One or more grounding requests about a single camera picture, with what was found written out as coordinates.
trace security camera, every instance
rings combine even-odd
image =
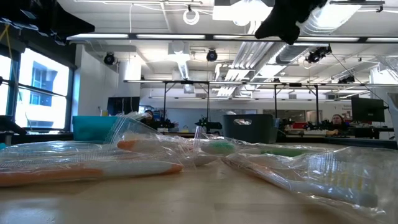
[[[208,62],[214,62],[217,60],[217,53],[215,49],[210,49],[207,53],[206,59]]]
[[[113,52],[106,53],[106,56],[104,58],[104,63],[106,65],[114,65],[116,63],[116,58],[114,57]]]

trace metal frame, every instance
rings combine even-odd
[[[340,87],[398,87],[396,84],[369,84],[369,83],[300,83],[300,82],[292,82],[292,83],[274,83],[274,82],[216,82],[216,81],[190,81],[190,80],[124,80],[125,83],[181,83],[181,84],[194,84],[200,83],[205,85],[260,85],[260,86],[274,86],[274,85],[282,85],[289,87],[305,87],[305,86],[340,86]]]
[[[207,85],[207,118],[209,116],[209,106],[210,106],[210,85],[211,84],[216,84],[217,82],[209,82],[209,81],[189,81],[189,80],[164,80],[161,81],[163,82],[164,85],[164,119],[165,119],[165,110],[166,110],[166,99],[167,99],[167,92],[176,84],[176,83],[180,83],[180,84],[206,84]],[[171,86],[169,89],[167,89],[167,84],[168,83],[173,83],[173,86]],[[330,85],[330,83],[264,83],[266,85],[273,85],[274,86],[274,102],[275,102],[275,118],[278,118],[277,115],[277,95],[279,93],[279,91],[277,92],[277,87],[279,85],[282,85],[283,88],[285,88],[286,86],[291,86],[291,87],[302,87],[302,86],[306,86],[314,95],[315,95],[315,104],[316,104],[316,112],[317,112],[317,125],[319,125],[319,98],[318,98],[318,87],[319,84],[321,85]],[[333,86],[346,86],[349,84],[337,84],[337,85],[333,85]],[[309,87],[310,86],[314,86],[315,87],[315,92],[313,92],[313,90],[311,90]],[[361,85],[355,85],[355,86],[385,86],[384,84],[377,84],[377,85],[372,85],[372,84],[361,84]]]
[[[185,41],[238,41],[238,42],[283,42],[279,37],[256,39],[247,34],[165,34],[165,33],[95,33],[67,37],[69,43],[85,43],[92,40],[185,40]],[[295,44],[396,44],[393,36],[300,36]]]
[[[34,49],[31,49],[38,54],[42,54]],[[3,80],[4,83],[6,83],[9,86],[9,91],[8,91],[8,97],[7,97],[7,109],[6,109],[6,115],[11,115],[12,120],[15,122],[15,114],[16,114],[16,109],[17,109],[17,102],[18,102],[18,90],[16,88],[16,82],[18,82],[19,79],[19,69],[21,65],[21,53],[12,50],[12,58],[11,58],[11,69],[10,69],[10,79],[9,80]],[[5,57],[10,57],[8,48],[4,46],[0,46],[0,54],[5,56]],[[74,69],[71,67],[69,68],[69,74],[68,74],[68,91],[67,95],[63,96],[58,93],[54,93],[52,91],[40,89],[34,86],[30,85],[24,85],[21,83],[18,83],[18,87],[20,89],[25,89],[25,90],[30,90],[34,91],[37,93],[42,93],[46,95],[51,95],[51,96],[61,96],[65,97],[67,100],[67,105],[66,105],[66,113],[65,113],[65,126],[63,129],[56,129],[56,128],[32,128],[32,130],[35,131],[54,131],[54,130],[59,130],[59,131],[69,131],[70,130],[70,122],[71,122],[71,114],[72,114],[72,91],[73,91],[73,76],[74,76]]]
[[[168,83],[173,83],[173,85],[167,89],[167,84]],[[180,83],[182,85],[189,84],[207,84],[207,109],[206,109],[206,114],[207,114],[207,119],[209,119],[209,110],[210,110],[210,84],[208,81],[189,81],[189,80],[181,80],[181,81],[176,81],[176,80],[166,80],[164,81],[164,100],[163,100],[163,121],[166,120],[166,99],[167,99],[167,92],[171,90],[175,86],[175,84]]]

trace red object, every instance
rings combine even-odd
[[[294,122],[292,127],[293,129],[303,129],[307,124],[307,122]]]

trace person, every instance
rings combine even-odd
[[[331,117],[331,128],[334,131],[344,131],[347,129],[347,125],[344,122],[343,117],[340,114],[335,114]]]
[[[157,123],[155,122],[154,119],[154,113],[151,110],[145,110],[144,112],[147,116],[145,118],[142,118],[140,122],[142,124],[145,124],[153,129],[157,129]]]

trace teal bin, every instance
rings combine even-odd
[[[75,141],[105,141],[118,117],[73,116],[73,139]]]

